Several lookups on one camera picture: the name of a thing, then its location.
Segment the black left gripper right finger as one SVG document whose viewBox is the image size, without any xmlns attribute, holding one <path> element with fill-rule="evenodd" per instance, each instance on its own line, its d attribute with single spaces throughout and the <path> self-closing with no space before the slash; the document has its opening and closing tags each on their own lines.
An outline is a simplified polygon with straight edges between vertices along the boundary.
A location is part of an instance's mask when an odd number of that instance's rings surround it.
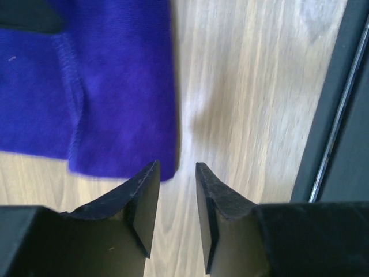
<svg viewBox="0 0 369 277">
<path fill-rule="evenodd" d="M 195 167 L 210 276 L 367 276 L 368 203 L 255 204 Z"/>
</svg>

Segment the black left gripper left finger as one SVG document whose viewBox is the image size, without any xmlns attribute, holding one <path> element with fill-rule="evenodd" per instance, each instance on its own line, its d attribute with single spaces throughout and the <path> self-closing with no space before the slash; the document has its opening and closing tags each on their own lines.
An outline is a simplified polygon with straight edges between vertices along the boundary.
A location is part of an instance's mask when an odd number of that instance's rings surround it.
<svg viewBox="0 0 369 277">
<path fill-rule="evenodd" d="M 1 207 L 2 276 L 142 276 L 150 256 L 160 163 L 73 212 Z"/>
</svg>

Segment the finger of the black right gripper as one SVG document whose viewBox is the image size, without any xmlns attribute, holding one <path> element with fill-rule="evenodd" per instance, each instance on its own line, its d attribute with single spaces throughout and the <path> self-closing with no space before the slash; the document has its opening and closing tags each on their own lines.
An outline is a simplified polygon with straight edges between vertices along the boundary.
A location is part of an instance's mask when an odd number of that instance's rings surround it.
<svg viewBox="0 0 369 277">
<path fill-rule="evenodd" d="M 55 34 L 63 20 L 48 1 L 1 0 L 1 28 Z"/>
</svg>

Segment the purple towel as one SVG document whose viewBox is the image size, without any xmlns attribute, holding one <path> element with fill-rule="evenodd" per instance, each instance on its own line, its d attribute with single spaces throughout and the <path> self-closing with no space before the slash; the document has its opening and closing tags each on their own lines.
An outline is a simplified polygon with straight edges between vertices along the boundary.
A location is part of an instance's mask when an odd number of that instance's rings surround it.
<svg viewBox="0 0 369 277">
<path fill-rule="evenodd" d="M 1 28 L 1 150 L 129 178 L 176 170 L 169 1 L 48 1 L 63 29 Z"/>
</svg>

